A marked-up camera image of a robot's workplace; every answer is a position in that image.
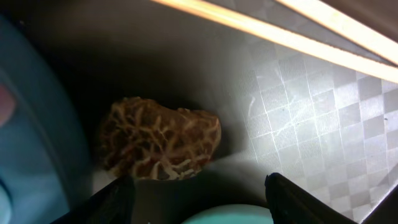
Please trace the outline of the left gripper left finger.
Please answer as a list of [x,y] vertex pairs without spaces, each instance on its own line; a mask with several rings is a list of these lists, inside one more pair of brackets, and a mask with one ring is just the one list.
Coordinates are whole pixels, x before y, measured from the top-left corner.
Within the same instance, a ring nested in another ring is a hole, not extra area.
[[134,179],[125,175],[52,224],[130,224],[135,195]]

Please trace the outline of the light blue bowl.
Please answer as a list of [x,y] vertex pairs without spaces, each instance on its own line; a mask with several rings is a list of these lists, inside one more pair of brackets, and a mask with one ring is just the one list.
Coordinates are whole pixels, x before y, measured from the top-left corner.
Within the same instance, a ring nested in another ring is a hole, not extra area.
[[230,204],[209,208],[182,222],[183,224],[273,224],[268,208]]

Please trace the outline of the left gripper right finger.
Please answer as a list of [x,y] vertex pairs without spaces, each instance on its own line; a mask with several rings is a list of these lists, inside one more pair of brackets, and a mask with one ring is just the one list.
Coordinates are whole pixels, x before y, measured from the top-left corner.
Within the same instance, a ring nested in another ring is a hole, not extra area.
[[278,172],[267,175],[264,186],[275,224],[356,224]]

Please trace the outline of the brown shiitake mushroom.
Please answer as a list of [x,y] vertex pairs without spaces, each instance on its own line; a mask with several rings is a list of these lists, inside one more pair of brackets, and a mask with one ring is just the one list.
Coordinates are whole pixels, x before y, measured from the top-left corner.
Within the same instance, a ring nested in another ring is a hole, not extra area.
[[185,180],[213,160],[221,136],[219,117],[205,110],[173,110],[129,97],[114,102],[104,116],[93,156],[116,177]]

